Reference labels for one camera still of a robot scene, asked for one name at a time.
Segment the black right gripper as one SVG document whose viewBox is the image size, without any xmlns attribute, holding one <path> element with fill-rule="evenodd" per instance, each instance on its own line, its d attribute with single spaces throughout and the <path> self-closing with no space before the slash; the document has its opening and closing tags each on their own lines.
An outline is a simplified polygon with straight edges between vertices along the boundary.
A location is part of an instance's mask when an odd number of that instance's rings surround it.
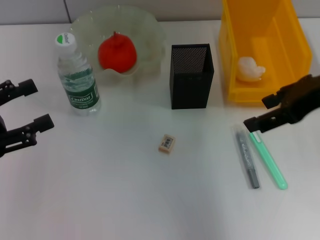
<svg viewBox="0 0 320 240">
<path fill-rule="evenodd" d="M 267 109 L 279 105 L 280 108 L 246 119 L 243 124 L 250 133 L 264 133 L 285 124 L 298 123 L 320 107 L 320 76 L 306 75 L 290 88 L 282 87 L 261 101 Z"/>
</svg>

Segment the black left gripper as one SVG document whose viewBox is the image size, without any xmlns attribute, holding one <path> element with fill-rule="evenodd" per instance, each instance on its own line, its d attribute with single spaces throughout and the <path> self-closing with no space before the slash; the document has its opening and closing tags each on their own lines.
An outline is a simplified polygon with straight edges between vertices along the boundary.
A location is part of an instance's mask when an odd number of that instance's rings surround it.
<svg viewBox="0 0 320 240">
<path fill-rule="evenodd" d="M 15 86 L 10 80 L 0 84 L 0 105 L 4 105 L 21 96 L 37 93 L 38 89 L 32 79 L 20 82 Z M 37 144 L 37 132 L 43 133 L 54 128 L 49 114 L 33 120 L 33 122 L 12 130 L 7 130 L 3 118 L 0 116 L 0 157 L 5 153 L 14 152 Z"/>
</svg>

